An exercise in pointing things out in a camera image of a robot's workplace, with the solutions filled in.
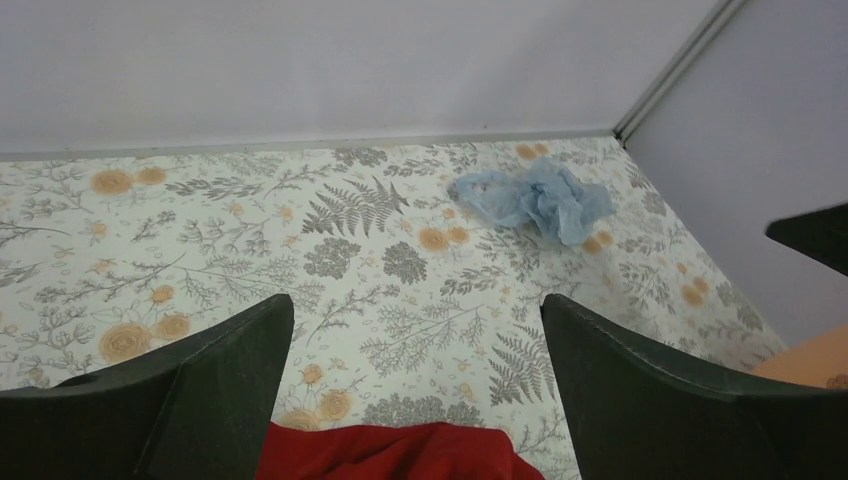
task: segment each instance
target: table surface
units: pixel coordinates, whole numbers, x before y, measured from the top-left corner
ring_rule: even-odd
[[[618,209],[582,247],[449,198],[461,174],[546,154]],[[273,421],[500,428],[547,477],[572,478],[546,294],[740,370],[784,348],[612,138],[0,164],[0,215],[3,389],[56,385],[285,292],[296,326]]]

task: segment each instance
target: wall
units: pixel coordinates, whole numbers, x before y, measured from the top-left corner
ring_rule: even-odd
[[[848,201],[845,25],[844,0],[752,0],[628,143],[790,344],[848,323],[848,278],[763,235]]]
[[[611,128],[716,0],[4,0],[0,152]]]

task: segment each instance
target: red cloth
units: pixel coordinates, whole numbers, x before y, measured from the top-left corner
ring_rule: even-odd
[[[542,479],[500,430],[431,423],[301,432],[271,424],[258,480]]]

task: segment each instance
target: light blue plastic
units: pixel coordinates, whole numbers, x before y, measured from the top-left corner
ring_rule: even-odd
[[[454,184],[459,200],[502,227],[536,222],[542,235],[565,245],[581,245],[601,217],[612,215],[609,191],[584,184],[559,161],[542,157],[524,178],[489,171],[464,175]]]

